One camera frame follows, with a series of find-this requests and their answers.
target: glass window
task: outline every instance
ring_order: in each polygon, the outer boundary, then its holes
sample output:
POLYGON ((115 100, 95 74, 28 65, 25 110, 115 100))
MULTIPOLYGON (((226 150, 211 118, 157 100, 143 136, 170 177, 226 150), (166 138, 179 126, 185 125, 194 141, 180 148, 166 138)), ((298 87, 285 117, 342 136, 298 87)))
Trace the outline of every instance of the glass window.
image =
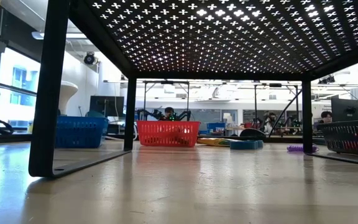
POLYGON ((37 92, 40 64, 14 50, 1 54, 0 83, 37 92))
POLYGON ((0 88, 0 119, 13 127, 27 127, 34 119, 35 96, 0 88))

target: black monitor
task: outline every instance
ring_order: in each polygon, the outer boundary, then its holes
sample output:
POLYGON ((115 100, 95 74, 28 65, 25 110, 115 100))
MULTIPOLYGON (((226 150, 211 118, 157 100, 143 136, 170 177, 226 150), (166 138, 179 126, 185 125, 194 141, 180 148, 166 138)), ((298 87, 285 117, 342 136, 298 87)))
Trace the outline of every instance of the black monitor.
POLYGON ((331 98, 333 122, 358 121, 358 100, 331 98))
POLYGON ((96 111, 105 117, 124 116, 124 97, 123 96, 91 96, 90 111, 96 111))

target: black basket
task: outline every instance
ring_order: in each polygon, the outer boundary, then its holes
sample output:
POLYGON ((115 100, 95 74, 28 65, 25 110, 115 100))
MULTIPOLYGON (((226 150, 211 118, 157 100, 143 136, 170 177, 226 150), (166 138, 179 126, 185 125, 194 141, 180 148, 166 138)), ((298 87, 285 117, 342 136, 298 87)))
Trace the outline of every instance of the black basket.
POLYGON ((329 150, 358 155, 358 121, 320 124, 319 128, 329 150))

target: wire basket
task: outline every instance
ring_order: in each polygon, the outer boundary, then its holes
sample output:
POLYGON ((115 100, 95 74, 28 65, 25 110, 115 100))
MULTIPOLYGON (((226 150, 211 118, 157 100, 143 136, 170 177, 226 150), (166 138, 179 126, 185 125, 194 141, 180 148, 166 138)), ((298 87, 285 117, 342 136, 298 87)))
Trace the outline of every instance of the wire basket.
POLYGON ((143 146, 193 147, 199 126, 198 121, 137 121, 143 146))
POLYGON ((59 116, 55 147, 97 148, 107 134, 107 118, 59 116))
POLYGON ((358 121, 320 124, 319 127, 329 150, 358 155, 358 121))

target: purple object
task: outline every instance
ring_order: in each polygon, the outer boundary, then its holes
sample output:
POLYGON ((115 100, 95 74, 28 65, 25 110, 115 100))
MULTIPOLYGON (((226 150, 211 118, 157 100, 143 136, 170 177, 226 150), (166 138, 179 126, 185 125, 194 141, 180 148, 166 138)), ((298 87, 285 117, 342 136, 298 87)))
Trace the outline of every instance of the purple object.
MULTIPOLYGON (((303 146, 302 145, 287 146, 287 151, 288 152, 303 152, 303 146)), ((313 145, 313 152, 317 152, 317 151, 318 151, 318 147, 316 145, 313 145)))

